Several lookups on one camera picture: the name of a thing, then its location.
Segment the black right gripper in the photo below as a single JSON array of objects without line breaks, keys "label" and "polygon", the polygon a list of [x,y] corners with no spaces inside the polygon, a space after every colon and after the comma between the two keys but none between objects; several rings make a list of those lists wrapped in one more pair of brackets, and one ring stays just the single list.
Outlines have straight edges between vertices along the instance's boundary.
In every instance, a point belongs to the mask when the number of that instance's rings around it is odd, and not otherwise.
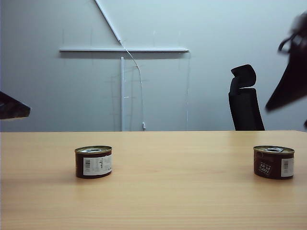
[{"label": "black right gripper", "polygon": [[291,27],[289,56],[284,73],[265,105],[268,112],[282,108],[307,95],[307,12],[296,16]]}]

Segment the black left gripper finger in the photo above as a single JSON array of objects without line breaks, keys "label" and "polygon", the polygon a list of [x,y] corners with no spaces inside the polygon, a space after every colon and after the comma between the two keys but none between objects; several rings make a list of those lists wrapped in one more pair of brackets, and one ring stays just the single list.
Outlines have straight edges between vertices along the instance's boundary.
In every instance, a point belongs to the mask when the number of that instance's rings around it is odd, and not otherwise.
[{"label": "black left gripper finger", "polygon": [[31,108],[22,102],[0,92],[0,119],[24,118],[30,115]]}]

